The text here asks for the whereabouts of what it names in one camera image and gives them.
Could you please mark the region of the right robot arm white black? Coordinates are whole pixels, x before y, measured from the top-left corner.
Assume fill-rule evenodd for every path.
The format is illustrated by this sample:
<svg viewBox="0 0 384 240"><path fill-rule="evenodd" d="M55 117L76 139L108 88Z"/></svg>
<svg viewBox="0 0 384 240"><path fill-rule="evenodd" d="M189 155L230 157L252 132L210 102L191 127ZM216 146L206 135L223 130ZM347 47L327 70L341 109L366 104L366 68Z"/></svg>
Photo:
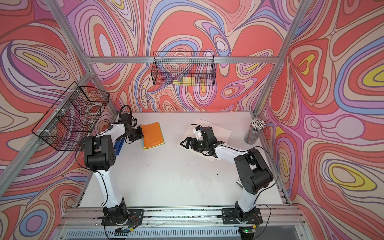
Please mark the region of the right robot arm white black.
<svg viewBox="0 0 384 240"><path fill-rule="evenodd" d="M233 163L243 187L235 206L231 209L222 209L222 215L219 217L223 219L223 223L261 224L263 219L257 201L262 191L268 189L274 180L274 175L260 151L255 148L237 150L230 147L216 138L212 127L195 125L194 133L195 137L185 138L180 145L206 157Z"/></svg>

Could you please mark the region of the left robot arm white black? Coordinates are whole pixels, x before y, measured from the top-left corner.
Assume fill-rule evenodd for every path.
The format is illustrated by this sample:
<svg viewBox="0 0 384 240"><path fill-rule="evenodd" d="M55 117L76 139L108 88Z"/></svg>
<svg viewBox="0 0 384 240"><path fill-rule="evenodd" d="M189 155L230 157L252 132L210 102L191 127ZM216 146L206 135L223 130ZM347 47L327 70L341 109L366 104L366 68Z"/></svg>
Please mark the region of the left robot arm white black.
<svg viewBox="0 0 384 240"><path fill-rule="evenodd" d="M129 211L122 194L113 183L110 168L116 163L117 155L124 144L131 144L144 137L137 119L129 113L120 113L118 121L100 134L86 137L83 141L85 168L97 178L104 200L102 203L103 226L132 226L141 225L141 212Z"/></svg>

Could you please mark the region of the white lined notebook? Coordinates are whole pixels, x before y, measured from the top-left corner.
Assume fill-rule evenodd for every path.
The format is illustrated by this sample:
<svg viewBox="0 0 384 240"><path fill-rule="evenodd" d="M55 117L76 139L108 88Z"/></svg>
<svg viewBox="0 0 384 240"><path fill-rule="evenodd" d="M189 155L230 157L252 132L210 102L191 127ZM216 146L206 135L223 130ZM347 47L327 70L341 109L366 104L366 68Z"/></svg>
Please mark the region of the white lined notebook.
<svg viewBox="0 0 384 240"><path fill-rule="evenodd" d="M219 141L215 136L212 126L203 126L201 124L193 123L192 132L195 137L186 137L180 142L180 146L192 150L196 153L202 154L205 157L221 160L224 158L226 152L224 148L225 142Z"/></svg>

